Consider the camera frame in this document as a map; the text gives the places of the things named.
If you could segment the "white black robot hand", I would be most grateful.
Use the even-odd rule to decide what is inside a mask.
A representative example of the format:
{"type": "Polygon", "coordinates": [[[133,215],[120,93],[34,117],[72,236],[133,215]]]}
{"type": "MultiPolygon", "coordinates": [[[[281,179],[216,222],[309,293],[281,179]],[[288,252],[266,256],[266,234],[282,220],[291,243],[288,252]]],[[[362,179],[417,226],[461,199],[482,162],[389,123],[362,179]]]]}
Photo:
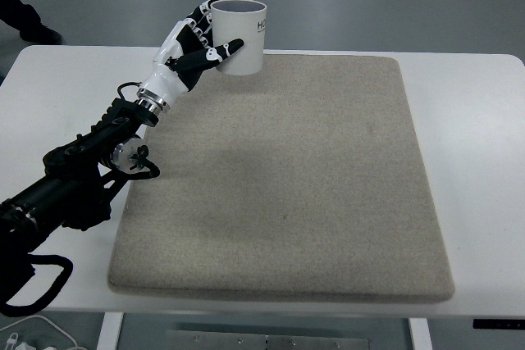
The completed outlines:
{"type": "Polygon", "coordinates": [[[178,96],[194,88],[204,71],[244,46],[242,39],[221,45],[213,42],[212,4],[217,1],[221,0],[201,3],[175,24],[153,59],[153,73],[141,84],[141,100],[172,106],[178,96]]]}

